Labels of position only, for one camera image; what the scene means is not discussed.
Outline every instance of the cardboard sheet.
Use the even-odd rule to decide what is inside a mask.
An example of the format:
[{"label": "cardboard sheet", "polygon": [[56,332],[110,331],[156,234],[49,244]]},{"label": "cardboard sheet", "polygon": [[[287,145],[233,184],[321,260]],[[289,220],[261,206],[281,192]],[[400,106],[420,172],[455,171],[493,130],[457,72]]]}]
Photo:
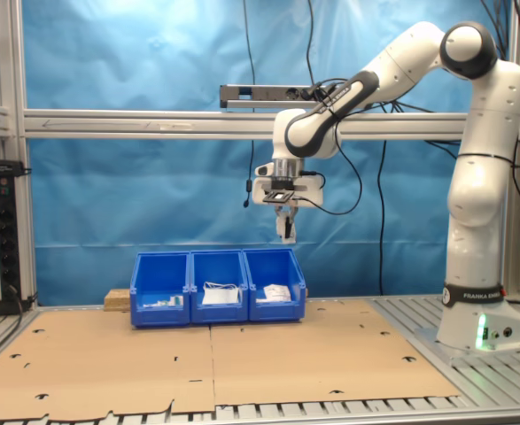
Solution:
[{"label": "cardboard sheet", "polygon": [[173,400],[174,412],[214,410],[209,328],[133,330],[125,313],[43,313],[0,354],[0,420],[157,413]]},{"label": "cardboard sheet", "polygon": [[0,421],[86,421],[172,402],[181,413],[455,395],[362,300],[307,303],[301,323],[212,329],[133,330],[126,313],[42,313],[0,354]]},{"label": "cardboard sheet", "polygon": [[307,303],[301,323],[213,327],[212,335],[217,405],[459,393],[363,300]]}]

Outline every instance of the franka emika robot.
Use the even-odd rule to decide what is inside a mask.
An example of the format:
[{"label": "franka emika robot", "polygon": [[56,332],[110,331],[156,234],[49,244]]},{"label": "franka emika robot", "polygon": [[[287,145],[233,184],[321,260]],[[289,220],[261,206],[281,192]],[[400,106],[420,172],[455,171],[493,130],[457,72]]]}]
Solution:
[{"label": "franka emika robot", "polygon": [[351,110],[392,101],[445,68],[474,88],[448,194],[444,312],[437,339],[464,352],[520,350],[520,313],[500,283],[502,203],[520,128],[520,66],[499,60],[488,30],[463,22],[446,34],[420,22],[401,34],[310,112],[276,115],[273,162],[255,169],[255,204],[276,207],[277,233],[295,242],[299,207],[322,204],[322,179],[304,158],[338,152],[336,126]]}]

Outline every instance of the blue curtain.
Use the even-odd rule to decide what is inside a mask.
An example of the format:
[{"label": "blue curtain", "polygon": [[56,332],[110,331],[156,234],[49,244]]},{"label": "blue curtain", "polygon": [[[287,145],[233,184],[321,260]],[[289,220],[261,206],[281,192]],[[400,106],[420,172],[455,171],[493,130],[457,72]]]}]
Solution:
[{"label": "blue curtain", "polygon": [[[251,83],[241,0],[24,0],[30,108],[217,111],[219,86]],[[419,20],[447,30],[480,2],[314,0],[314,77],[349,77]],[[308,84],[307,0],[248,0],[258,84]],[[438,70],[404,98],[465,112],[471,87]],[[295,252],[311,296],[377,294],[380,141],[345,143],[364,184],[359,207],[302,209]],[[139,251],[279,244],[272,208],[242,207],[249,141],[31,140],[39,299],[99,304],[127,288]],[[271,143],[256,143],[254,165]],[[348,208],[358,183],[343,158],[308,160],[325,206]],[[454,160],[422,141],[391,141],[385,198],[386,294],[438,293]]]}]

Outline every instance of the blue plastic bin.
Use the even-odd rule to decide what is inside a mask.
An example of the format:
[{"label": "blue plastic bin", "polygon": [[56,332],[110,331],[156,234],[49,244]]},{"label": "blue plastic bin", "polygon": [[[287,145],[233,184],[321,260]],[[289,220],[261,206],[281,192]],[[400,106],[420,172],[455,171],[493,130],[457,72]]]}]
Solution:
[{"label": "blue plastic bin", "polygon": [[[182,305],[144,306],[182,296]],[[132,325],[182,326],[190,323],[190,254],[140,252],[129,288]]]},{"label": "blue plastic bin", "polygon": [[[203,305],[205,282],[234,283],[237,304]],[[241,251],[194,251],[190,254],[190,315],[193,323],[248,320],[248,281]]]},{"label": "blue plastic bin", "polygon": [[[250,287],[250,321],[298,321],[305,317],[305,277],[291,249],[244,250]],[[291,301],[258,303],[268,285],[286,285]]]}]

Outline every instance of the metal grate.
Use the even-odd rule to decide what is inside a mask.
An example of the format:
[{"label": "metal grate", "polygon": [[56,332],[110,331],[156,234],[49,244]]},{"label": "metal grate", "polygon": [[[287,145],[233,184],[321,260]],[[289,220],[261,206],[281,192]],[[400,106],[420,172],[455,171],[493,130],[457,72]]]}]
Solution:
[{"label": "metal grate", "polygon": [[[474,421],[475,423],[512,423],[520,421],[520,353],[492,359],[467,360],[463,367],[450,367],[436,358],[414,337],[419,328],[434,328],[440,323],[440,297],[381,297],[367,300],[425,356],[433,366],[462,392],[450,398],[400,398],[367,401],[283,403],[272,405],[217,406],[213,413],[156,414],[118,416],[109,414],[100,421],[84,425],[143,425],[161,423],[214,422],[262,423],[302,421],[320,423],[395,423],[400,421]],[[57,308],[85,309],[84,307]],[[27,317],[28,324],[33,317]],[[0,336],[15,318],[0,318]],[[7,421],[1,425],[64,425],[39,421]]]}]

